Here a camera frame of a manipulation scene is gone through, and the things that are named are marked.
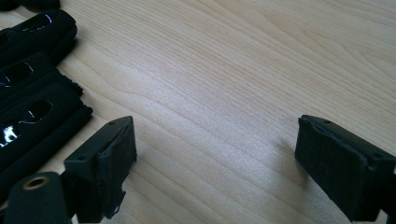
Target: light wood surface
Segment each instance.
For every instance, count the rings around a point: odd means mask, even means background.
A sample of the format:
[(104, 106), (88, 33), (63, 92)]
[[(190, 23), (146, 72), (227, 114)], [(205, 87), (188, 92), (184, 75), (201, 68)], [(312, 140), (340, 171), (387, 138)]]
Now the light wood surface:
[[(138, 160), (103, 223), (349, 223), (294, 159), (297, 119), (396, 155), (396, 1), (63, 1), (78, 45), (59, 65), (90, 123), (132, 115)], [(0, 14), (0, 27), (34, 13)], [(382, 214), (376, 223), (384, 222)]]

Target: hole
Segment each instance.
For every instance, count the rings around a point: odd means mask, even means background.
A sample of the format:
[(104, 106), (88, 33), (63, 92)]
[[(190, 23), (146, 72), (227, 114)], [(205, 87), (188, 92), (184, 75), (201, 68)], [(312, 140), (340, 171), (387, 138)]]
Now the hole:
[(33, 68), (28, 63), (11, 65), (0, 75), (0, 86), (11, 87), (24, 81), (33, 73)]
[(26, 190), (38, 189), (46, 185), (49, 181), (49, 178), (46, 176), (38, 176), (26, 181), (23, 185), (23, 188)]
[(87, 156), (86, 155), (81, 155), (81, 156), (78, 156), (77, 159), (79, 161), (85, 161), (85, 160), (87, 160)]

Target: glossy black surface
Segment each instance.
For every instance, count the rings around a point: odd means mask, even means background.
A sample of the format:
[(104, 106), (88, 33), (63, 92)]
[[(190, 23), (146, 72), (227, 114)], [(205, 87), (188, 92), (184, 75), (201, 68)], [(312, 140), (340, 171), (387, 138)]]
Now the glossy black surface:
[(39, 14), (37, 16), (34, 16), (32, 19), (21, 23), (20, 31), (35, 32), (37, 30), (43, 29), (50, 23), (52, 23), (52, 19), (49, 15)]
[(0, 87), (14, 86), (26, 79), (32, 73), (33, 68), (28, 63), (12, 65), (3, 73), (0, 73)]
[(34, 124), (43, 119), (52, 109), (52, 104), (42, 100), (32, 104), (23, 120), (9, 120), (0, 124), (0, 147), (6, 147), (21, 136), (20, 124)]

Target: black foam piece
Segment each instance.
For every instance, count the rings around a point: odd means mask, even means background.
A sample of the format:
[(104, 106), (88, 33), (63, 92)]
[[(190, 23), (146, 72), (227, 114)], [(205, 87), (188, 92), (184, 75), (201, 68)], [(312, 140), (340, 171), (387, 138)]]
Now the black foam piece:
[(0, 173), (0, 202), (20, 179), (35, 173), (91, 118), (92, 109), (83, 106), (66, 119), (56, 130), (29, 149), (22, 157)]
[(349, 220), (393, 212), (383, 199), (394, 192), (382, 190), (394, 178), (393, 156), (326, 119), (303, 115), (299, 124), (296, 160)]
[(35, 15), (12, 28), (0, 31), (0, 67), (44, 51), (58, 63), (73, 47), (76, 21), (61, 9)]
[(34, 8), (38, 10), (56, 9), (61, 6), (59, 0), (15, 0), (23, 7)]
[(0, 0), (0, 10), (1, 11), (8, 11), (18, 7), (18, 3), (14, 0)]
[(82, 94), (82, 88), (63, 76), (44, 52), (0, 68), (0, 113), (56, 81), (64, 82), (75, 93)]

